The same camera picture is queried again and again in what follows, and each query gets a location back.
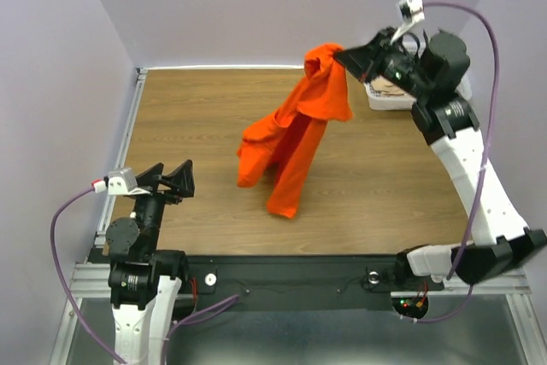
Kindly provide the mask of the orange t-shirt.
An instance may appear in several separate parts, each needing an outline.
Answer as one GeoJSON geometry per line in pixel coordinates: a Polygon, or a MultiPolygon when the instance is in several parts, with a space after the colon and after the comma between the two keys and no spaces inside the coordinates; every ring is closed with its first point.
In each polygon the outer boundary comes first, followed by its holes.
{"type": "Polygon", "coordinates": [[[339,44],[322,44],[304,57],[304,76],[271,114],[247,127],[238,147],[237,186],[251,188],[275,169],[268,213],[295,217],[305,180],[329,121],[349,121],[352,112],[339,44]]]}

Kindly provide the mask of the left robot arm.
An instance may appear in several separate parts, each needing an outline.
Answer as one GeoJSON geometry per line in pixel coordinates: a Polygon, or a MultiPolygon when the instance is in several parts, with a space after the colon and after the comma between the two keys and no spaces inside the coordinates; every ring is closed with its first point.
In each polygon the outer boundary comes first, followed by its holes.
{"type": "Polygon", "coordinates": [[[195,194],[193,162],[169,174],[163,169],[158,162],[141,174],[118,168],[106,177],[109,196],[133,201],[132,213],[112,221],[105,234],[118,364],[165,362],[174,303],[190,283],[186,253],[157,245],[165,208],[195,194]]]}

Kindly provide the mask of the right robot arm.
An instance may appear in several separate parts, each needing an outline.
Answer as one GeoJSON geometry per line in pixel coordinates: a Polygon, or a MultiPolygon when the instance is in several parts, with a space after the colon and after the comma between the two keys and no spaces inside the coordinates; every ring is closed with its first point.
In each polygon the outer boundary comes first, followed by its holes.
{"type": "Polygon", "coordinates": [[[485,153],[479,120],[457,91],[470,66],[465,43],[438,31],[422,52],[392,41],[380,30],[367,44],[334,55],[353,77],[370,83],[381,77],[414,98],[411,115],[426,144],[443,164],[468,216],[458,244],[422,245],[397,254],[393,278],[412,288],[424,277],[456,274],[475,285],[521,268],[546,246],[546,234],[531,229],[517,212],[485,153]]]}

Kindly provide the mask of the beige t-shirt in basket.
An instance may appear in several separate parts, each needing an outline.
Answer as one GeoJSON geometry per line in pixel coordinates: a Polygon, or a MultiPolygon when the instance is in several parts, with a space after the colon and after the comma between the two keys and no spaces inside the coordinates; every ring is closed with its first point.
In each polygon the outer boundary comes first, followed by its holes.
{"type": "Polygon", "coordinates": [[[373,80],[371,82],[371,87],[382,97],[401,97],[405,95],[405,92],[401,88],[383,77],[378,77],[373,80]]]}

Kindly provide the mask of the white plastic laundry basket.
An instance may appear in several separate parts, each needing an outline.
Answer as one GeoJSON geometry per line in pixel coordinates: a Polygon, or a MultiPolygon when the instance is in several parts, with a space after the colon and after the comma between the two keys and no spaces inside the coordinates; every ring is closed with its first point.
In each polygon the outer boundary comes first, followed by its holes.
{"type": "MultiPolygon", "coordinates": [[[[420,40],[421,44],[418,47],[416,40],[410,40],[409,38],[403,41],[403,47],[412,55],[416,52],[418,56],[421,56],[423,50],[426,47],[425,40],[420,40]]],[[[405,92],[401,97],[382,97],[378,92],[375,92],[371,83],[364,83],[365,91],[368,96],[368,102],[370,109],[377,111],[390,111],[390,110],[410,110],[415,98],[405,92]]],[[[472,89],[467,75],[465,74],[456,88],[456,91],[467,101],[471,100],[472,89]]]]}

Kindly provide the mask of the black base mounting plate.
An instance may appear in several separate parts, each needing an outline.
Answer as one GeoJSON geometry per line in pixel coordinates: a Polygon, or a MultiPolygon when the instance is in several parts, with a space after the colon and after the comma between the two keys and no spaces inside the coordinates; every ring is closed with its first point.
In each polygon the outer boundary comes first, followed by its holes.
{"type": "Polygon", "coordinates": [[[239,311],[392,309],[392,297],[441,291],[431,280],[398,281],[393,255],[189,256],[198,305],[233,294],[239,311]]]}

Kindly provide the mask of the aluminium frame rail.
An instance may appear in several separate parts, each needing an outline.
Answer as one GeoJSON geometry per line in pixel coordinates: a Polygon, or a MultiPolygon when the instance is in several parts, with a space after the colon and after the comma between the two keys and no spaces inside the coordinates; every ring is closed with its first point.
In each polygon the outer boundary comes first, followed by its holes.
{"type": "MultiPolygon", "coordinates": [[[[234,72],[238,75],[245,76],[246,72],[251,73],[253,76],[259,72],[262,75],[272,75],[273,77],[281,76],[282,78],[288,75],[289,72],[300,73],[301,66],[291,66],[291,65],[250,65],[250,66],[195,66],[195,67],[175,67],[175,68],[137,68],[137,79],[134,87],[134,92],[132,93],[132,101],[130,104],[130,109],[127,115],[125,129],[123,132],[123,137],[120,142],[119,153],[116,157],[115,166],[124,165],[127,159],[127,153],[131,150],[132,136],[134,135],[134,127],[138,119],[138,112],[142,102],[142,97],[145,93],[146,80],[150,77],[149,73],[154,72],[196,72],[199,74],[201,71],[205,72],[219,72],[221,77],[223,73],[234,72]]],[[[101,213],[100,221],[98,224],[97,232],[94,238],[94,244],[91,248],[90,254],[83,263],[77,263],[72,278],[69,284],[70,295],[75,298],[76,304],[81,308],[84,299],[110,299],[110,289],[107,284],[109,277],[110,264],[107,256],[102,252],[106,251],[106,240],[105,234],[107,230],[107,222],[110,223],[112,220],[112,215],[116,208],[116,199],[114,197],[108,197],[105,200],[103,211],[101,213]]],[[[395,265],[395,275],[397,279],[397,270],[398,270],[398,257],[396,254],[360,254],[360,255],[393,255],[396,258],[395,265]]],[[[223,255],[220,256],[251,256],[251,255],[223,255]]],[[[318,256],[318,255],[294,255],[294,256],[318,256]]],[[[411,280],[409,274],[406,273],[406,280],[411,280]]],[[[449,295],[463,295],[468,291],[470,287],[462,278],[458,277],[457,274],[454,274],[451,280],[447,280],[445,277],[415,277],[415,278],[424,278],[426,280],[431,280],[435,284],[440,284],[443,286],[441,291],[429,291],[427,295],[433,296],[449,296],[449,295]]],[[[195,287],[197,290],[197,279],[190,275],[189,273],[189,262],[188,262],[188,280],[182,285],[180,291],[176,297],[174,303],[174,311],[172,314],[172,325],[174,327],[179,316],[185,313],[184,309],[189,309],[191,306],[189,302],[191,301],[190,295],[192,287],[195,287]]],[[[498,276],[494,276],[488,279],[484,279],[479,283],[476,283],[472,286],[474,288],[473,295],[527,295],[531,293],[531,288],[528,284],[528,280],[522,268],[510,269],[504,273],[500,273],[498,276]]],[[[392,297],[391,301],[403,297],[402,295],[395,295],[392,297]]],[[[239,300],[238,295],[233,294],[219,302],[221,307],[227,309],[228,304],[233,306],[237,304],[239,300]]],[[[197,291],[197,305],[192,305],[194,308],[198,305],[198,291],[197,291]]],[[[392,302],[392,307],[397,307],[400,304],[403,306],[403,303],[392,302]]]]}

